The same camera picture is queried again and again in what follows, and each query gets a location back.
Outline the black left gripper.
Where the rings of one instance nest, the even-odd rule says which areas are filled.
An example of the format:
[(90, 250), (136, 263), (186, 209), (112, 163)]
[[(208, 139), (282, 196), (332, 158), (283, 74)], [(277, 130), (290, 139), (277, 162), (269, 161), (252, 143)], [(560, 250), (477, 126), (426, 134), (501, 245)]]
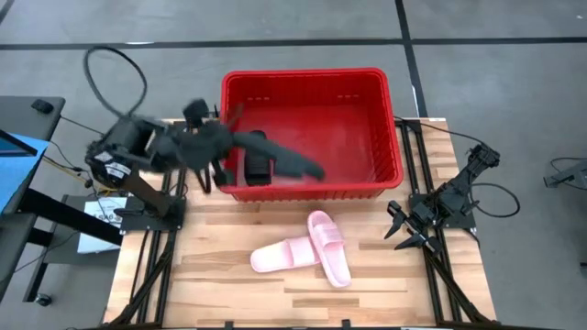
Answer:
[[(217, 187), (234, 185), (234, 174), (225, 170), (220, 160), (225, 159), (233, 148), (233, 134), (228, 126), (217, 120), (205, 121), (196, 129), (196, 134), (191, 138), (190, 146), (202, 152), (207, 152), (212, 160), (214, 169), (214, 182)], [(212, 191), (211, 172), (208, 166), (197, 172), (197, 180), (203, 193)]]

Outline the dark grey desk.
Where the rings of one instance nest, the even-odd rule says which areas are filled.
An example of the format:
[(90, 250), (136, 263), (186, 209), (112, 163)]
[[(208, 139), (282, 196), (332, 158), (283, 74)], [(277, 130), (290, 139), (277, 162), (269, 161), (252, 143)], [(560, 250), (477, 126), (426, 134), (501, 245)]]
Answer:
[[(36, 99), (54, 106), (48, 114), (31, 107)], [(49, 141), (61, 119), (65, 105), (62, 97), (0, 96), (0, 129)], [(76, 264), (82, 261), (76, 244), (80, 234), (120, 245), (119, 229), (102, 222), (83, 211), (85, 196), (64, 195), (59, 201), (30, 187), (39, 166), (25, 179), (7, 208), (0, 213), (0, 301), (17, 273), (17, 263), (26, 244), (43, 248), (39, 258), (32, 261), (33, 274), (23, 301), (33, 303), (39, 293), (45, 271), (50, 263)]]

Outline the red plastic bin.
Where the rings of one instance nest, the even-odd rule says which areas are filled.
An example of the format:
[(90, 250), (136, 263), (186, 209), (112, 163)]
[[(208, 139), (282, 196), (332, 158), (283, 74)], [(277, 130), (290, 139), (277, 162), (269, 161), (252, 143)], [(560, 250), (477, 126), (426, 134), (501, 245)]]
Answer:
[(221, 192), (240, 202), (374, 198), (403, 181), (401, 150), (385, 73), (377, 68), (232, 71), (222, 82), (222, 122), (319, 163), (323, 181), (272, 176), (249, 186), (244, 156), (224, 162), (234, 176)]

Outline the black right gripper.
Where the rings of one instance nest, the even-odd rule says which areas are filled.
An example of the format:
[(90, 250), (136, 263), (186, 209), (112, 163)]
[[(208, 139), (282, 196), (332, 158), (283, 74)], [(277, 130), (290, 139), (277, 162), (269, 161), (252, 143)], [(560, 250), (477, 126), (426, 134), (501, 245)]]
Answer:
[[(438, 199), (410, 199), (410, 226), (417, 232), (424, 232), (426, 229), (433, 227), (434, 229), (441, 228), (443, 220), (441, 219), (441, 207)], [(390, 201), (387, 206), (387, 213), (393, 218), (392, 226), (385, 234), (387, 239), (395, 234), (403, 225), (406, 214), (402, 211), (402, 207), (396, 201)], [(408, 239), (398, 244), (394, 249), (400, 250), (405, 248), (420, 248), (427, 242), (427, 237), (422, 234), (412, 234)]]

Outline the black rubber slide sandal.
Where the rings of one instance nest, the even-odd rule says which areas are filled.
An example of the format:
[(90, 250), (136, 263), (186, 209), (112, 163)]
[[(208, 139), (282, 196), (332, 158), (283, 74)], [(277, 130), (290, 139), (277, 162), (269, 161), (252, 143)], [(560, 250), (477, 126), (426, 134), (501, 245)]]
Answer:
[(326, 176), (324, 169), (317, 162), (267, 139), (262, 131), (236, 132), (233, 134), (233, 145), (245, 151), (249, 149), (265, 152), (271, 158), (271, 176), (275, 174), (302, 178), (307, 175), (319, 181)]
[(271, 184), (271, 158), (256, 150), (245, 151), (244, 178), (248, 186), (265, 186)]

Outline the white printed paper sheet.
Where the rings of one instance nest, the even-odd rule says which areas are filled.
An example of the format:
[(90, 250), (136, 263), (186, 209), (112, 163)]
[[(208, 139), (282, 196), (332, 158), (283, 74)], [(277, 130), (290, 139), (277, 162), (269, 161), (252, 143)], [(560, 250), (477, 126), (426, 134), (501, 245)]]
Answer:
[[(101, 221), (119, 228), (122, 217), (115, 214), (114, 210), (125, 208), (127, 197), (100, 197), (97, 201), (85, 202), (83, 211)], [(78, 254), (101, 253), (120, 249), (120, 245), (109, 243), (103, 239), (80, 234), (77, 247)]]

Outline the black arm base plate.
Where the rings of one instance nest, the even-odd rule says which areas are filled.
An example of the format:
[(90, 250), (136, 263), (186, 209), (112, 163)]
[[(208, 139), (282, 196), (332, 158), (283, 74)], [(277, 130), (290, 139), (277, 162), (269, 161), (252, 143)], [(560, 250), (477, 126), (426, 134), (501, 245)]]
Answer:
[[(414, 207), (419, 202), (424, 201), (425, 198), (426, 194), (411, 194), (408, 199), (409, 206)], [(456, 213), (455, 215), (451, 215), (442, 226), (444, 228), (472, 229), (476, 227), (476, 223), (473, 214), (463, 215), (462, 213)]]
[(121, 229), (131, 231), (175, 231), (183, 227), (186, 200), (183, 198), (169, 197), (172, 202), (168, 213), (164, 216), (156, 214), (155, 209), (147, 206), (137, 197), (129, 197), (127, 205), (114, 210), (115, 214), (122, 218)]

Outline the pink rubber slide sandal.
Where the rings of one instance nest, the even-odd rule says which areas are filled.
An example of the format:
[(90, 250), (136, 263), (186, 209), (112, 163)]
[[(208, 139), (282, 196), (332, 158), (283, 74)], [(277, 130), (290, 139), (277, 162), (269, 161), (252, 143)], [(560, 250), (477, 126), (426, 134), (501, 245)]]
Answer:
[(327, 213), (314, 211), (307, 217), (307, 228), (330, 284), (336, 288), (349, 286), (351, 275), (345, 241), (336, 223)]
[(250, 265), (258, 273), (292, 270), (320, 262), (308, 236), (284, 239), (254, 250)]

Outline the blue laptop screen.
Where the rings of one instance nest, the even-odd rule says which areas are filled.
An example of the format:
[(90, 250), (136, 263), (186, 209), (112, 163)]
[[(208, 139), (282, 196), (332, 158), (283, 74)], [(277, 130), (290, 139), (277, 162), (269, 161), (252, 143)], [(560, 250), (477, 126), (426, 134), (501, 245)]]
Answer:
[(39, 164), (49, 142), (0, 129), (0, 213)]

